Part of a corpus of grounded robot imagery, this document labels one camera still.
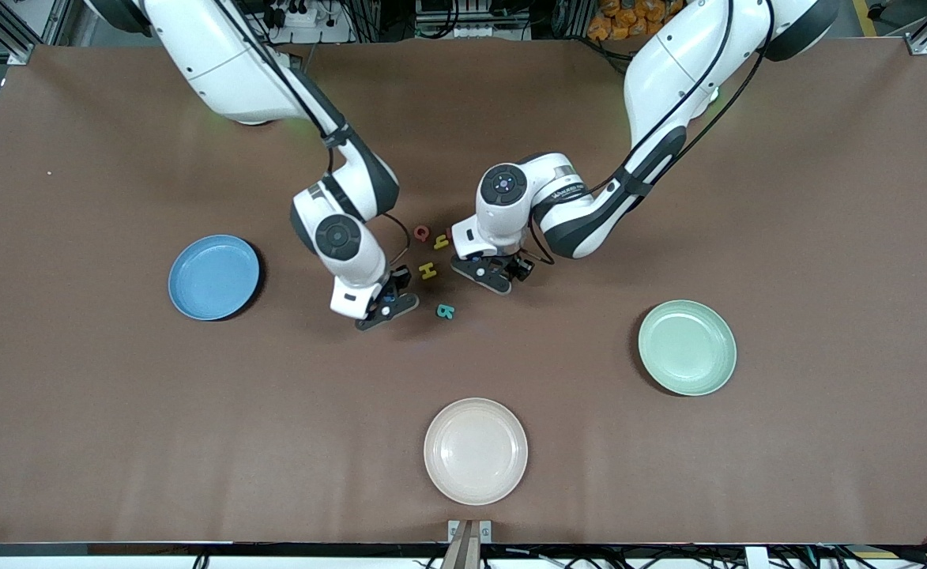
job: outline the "power strip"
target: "power strip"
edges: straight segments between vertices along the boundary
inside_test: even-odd
[[[305,14],[287,14],[284,19],[284,25],[290,25],[291,28],[315,28],[315,22],[319,21],[318,8],[312,7],[305,11]]]

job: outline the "blue plate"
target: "blue plate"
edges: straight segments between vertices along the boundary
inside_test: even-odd
[[[168,274],[168,296],[196,320],[221,320],[249,302],[260,282],[260,259],[249,243],[211,235],[185,248]]]

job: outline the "brown tablecloth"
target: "brown tablecloth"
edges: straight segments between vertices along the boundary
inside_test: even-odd
[[[397,172],[410,227],[470,215],[498,162],[561,151],[596,183],[628,150],[622,78],[577,43],[321,47],[309,73]],[[927,533],[927,58],[900,40],[768,62],[600,251],[510,296],[415,243],[408,263],[439,271],[423,306],[365,334],[288,222],[325,165],[308,122],[217,118],[160,50],[41,47],[11,69],[0,541],[424,541],[454,518],[498,541]],[[242,316],[195,322],[168,269],[214,233],[269,274]],[[737,336],[714,395],[641,368],[638,322],[676,298]],[[531,444],[489,507],[424,471],[428,422],[470,396]]]

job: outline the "white robotic arm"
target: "white robotic arm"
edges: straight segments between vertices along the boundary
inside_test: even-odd
[[[604,190],[594,197],[593,190],[587,190],[582,180],[575,181],[575,176],[568,184],[530,184],[516,204],[527,208],[555,254],[580,258],[596,251],[618,220],[639,205],[672,165],[684,147],[688,120],[709,104],[715,89],[757,48],[773,61],[807,50],[835,21],[838,4],[838,0],[695,0],[687,4],[628,66],[624,90],[632,151],[602,184]],[[549,156],[568,164],[561,155]],[[524,169],[535,162],[511,166]],[[505,266],[532,266],[517,255],[524,231],[516,232],[514,226],[503,230],[496,222],[498,210],[482,202],[486,197],[479,187],[477,215],[453,226],[458,255],[454,269],[476,281],[477,271],[485,269],[478,255],[504,256],[498,263]],[[511,216],[521,219],[523,213],[517,206]],[[478,282],[507,292],[510,287],[503,281],[518,274],[499,274],[494,285],[486,278]]]
[[[85,0],[116,28],[151,28],[193,90],[226,119],[258,125],[309,119],[323,144],[345,164],[323,174],[291,202],[298,238],[333,274],[330,309],[357,320],[361,330],[417,306],[402,294],[409,271],[391,271],[365,227],[397,204],[397,177],[375,155],[289,55],[261,46],[231,0]]]

